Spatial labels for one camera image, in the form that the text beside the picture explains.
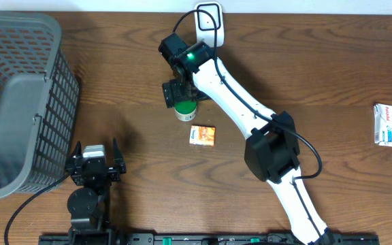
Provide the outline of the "white Panadol medicine box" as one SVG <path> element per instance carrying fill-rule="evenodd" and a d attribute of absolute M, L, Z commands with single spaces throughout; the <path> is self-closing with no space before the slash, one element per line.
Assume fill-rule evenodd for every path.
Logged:
<path fill-rule="evenodd" d="M 374 143 L 392 147 L 392 105 L 374 104 Z"/>

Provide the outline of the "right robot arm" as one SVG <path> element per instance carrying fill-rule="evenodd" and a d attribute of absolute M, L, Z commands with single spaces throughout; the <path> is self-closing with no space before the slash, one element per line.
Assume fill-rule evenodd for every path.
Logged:
<path fill-rule="evenodd" d="M 163 40 L 159 52 L 176 77 L 211 98 L 235 123 L 246 140 L 244 161 L 250 171 L 274 190 L 284 208 L 293 235 L 304 244 L 330 243 L 329 228 L 319 216 L 305 188 L 298 156 L 303 142 L 315 148 L 295 129 L 287 112 L 280 114 L 259 103 L 227 71 L 215 50 L 205 43 Z"/>

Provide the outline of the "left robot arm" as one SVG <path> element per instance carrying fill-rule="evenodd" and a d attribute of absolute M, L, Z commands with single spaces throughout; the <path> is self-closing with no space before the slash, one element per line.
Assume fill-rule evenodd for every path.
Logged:
<path fill-rule="evenodd" d="M 106 164 L 103 145 L 81 148 L 78 142 L 65 162 L 76 189 L 67 200 L 71 214 L 70 245 L 120 245 L 125 236 L 110 224 L 110 187 L 127 172 L 122 152 L 113 140 L 114 166 Z"/>

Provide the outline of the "green lid white jar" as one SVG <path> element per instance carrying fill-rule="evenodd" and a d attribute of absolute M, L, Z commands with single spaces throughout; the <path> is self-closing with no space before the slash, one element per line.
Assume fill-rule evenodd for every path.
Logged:
<path fill-rule="evenodd" d="M 175 116 L 178 120 L 188 122 L 193 120 L 197 115 L 197 102 L 196 101 L 181 101 L 175 104 Z"/>

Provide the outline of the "orange Kleenex tissue pack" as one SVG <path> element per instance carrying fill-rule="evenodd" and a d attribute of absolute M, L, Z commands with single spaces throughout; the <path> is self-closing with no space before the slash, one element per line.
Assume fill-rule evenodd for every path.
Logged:
<path fill-rule="evenodd" d="M 189 144 L 199 146 L 214 146 L 215 127 L 192 125 L 189 135 Z"/>

